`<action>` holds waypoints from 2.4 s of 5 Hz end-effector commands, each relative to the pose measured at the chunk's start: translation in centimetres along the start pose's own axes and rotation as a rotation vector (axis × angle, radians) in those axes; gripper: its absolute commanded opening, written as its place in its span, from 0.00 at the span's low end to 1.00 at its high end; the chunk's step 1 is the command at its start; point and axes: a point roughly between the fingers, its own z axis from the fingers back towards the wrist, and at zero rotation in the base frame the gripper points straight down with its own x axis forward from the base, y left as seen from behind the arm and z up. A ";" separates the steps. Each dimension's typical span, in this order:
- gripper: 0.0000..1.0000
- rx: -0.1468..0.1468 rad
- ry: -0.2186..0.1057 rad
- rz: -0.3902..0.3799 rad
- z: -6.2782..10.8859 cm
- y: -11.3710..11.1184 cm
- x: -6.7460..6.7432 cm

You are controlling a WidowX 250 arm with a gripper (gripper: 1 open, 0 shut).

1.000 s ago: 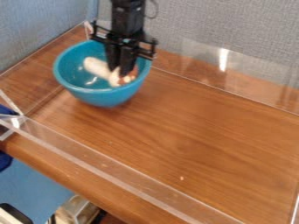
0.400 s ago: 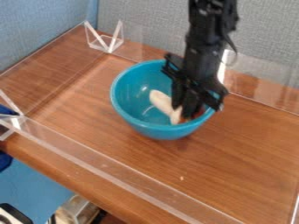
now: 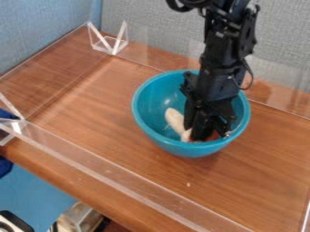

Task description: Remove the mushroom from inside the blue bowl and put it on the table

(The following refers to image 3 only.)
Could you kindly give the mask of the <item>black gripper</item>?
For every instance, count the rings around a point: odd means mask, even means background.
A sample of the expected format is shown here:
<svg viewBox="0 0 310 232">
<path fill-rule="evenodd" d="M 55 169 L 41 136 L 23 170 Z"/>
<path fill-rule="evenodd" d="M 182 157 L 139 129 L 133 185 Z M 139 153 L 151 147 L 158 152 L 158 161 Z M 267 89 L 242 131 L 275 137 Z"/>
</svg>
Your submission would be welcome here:
<svg viewBox="0 0 310 232">
<path fill-rule="evenodd" d="M 207 139 L 216 131 L 220 137 L 231 132 L 236 121 L 232 100 L 242 90 L 247 62 L 244 59 L 230 65 L 200 58 L 198 73 L 184 72 L 180 91 L 186 95 L 184 128 L 192 129 L 195 140 Z"/>
</svg>

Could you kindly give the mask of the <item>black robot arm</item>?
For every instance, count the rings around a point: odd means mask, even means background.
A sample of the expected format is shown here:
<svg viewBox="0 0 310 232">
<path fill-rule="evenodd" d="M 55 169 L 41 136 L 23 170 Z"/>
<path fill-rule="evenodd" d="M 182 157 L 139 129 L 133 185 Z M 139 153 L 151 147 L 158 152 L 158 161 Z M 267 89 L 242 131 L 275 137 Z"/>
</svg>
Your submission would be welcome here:
<svg viewBox="0 0 310 232">
<path fill-rule="evenodd" d="M 246 57 L 252 54 L 259 5 L 251 0 L 166 0 L 176 12 L 196 10 L 204 19 L 204 50 L 200 70 L 184 72 L 180 91 L 186 95 L 184 129 L 194 141 L 215 133 L 231 133 L 238 116 L 232 100 L 247 88 L 244 75 L 252 70 Z"/>
</svg>

